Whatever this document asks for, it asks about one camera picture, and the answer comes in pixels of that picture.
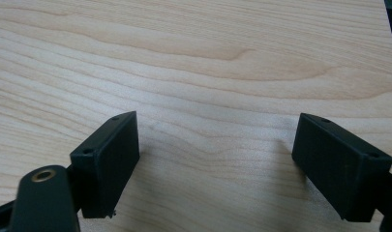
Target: light wood surface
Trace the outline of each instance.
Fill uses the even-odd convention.
[[[141,159],[117,216],[82,231],[378,231],[290,153],[307,112],[392,156],[381,0],[0,0],[0,205],[132,110]]]

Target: wood grain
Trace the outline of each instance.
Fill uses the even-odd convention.
[[[82,231],[378,231],[290,153],[307,112],[392,156],[382,1],[0,0],[0,204],[132,110],[141,159],[117,216]]]

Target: black bracket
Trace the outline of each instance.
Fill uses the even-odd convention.
[[[25,175],[16,201],[0,206],[0,232],[79,231],[76,213],[112,217],[139,159],[136,113],[107,120],[71,154]]]
[[[301,114],[292,159],[342,219],[369,222],[375,209],[392,232],[392,157],[314,115]]]

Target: clamp jaw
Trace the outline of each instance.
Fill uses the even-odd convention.
[[[380,231],[392,232],[392,157],[327,119],[303,113],[292,159],[342,219],[369,222],[378,209],[385,215]]]
[[[38,168],[21,180],[15,201],[0,206],[2,231],[79,231],[76,213],[112,217],[139,159],[136,113],[107,120],[71,154],[68,167]]]

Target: hole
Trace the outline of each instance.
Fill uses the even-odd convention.
[[[378,153],[367,153],[367,155],[372,157],[372,158],[378,158],[379,157]]]
[[[42,170],[32,176],[32,182],[43,182],[51,179],[56,172],[53,169]]]
[[[83,150],[83,154],[89,154],[89,153],[92,153],[93,151],[94,150],[91,149],[91,148],[86,148],[86,149]]]

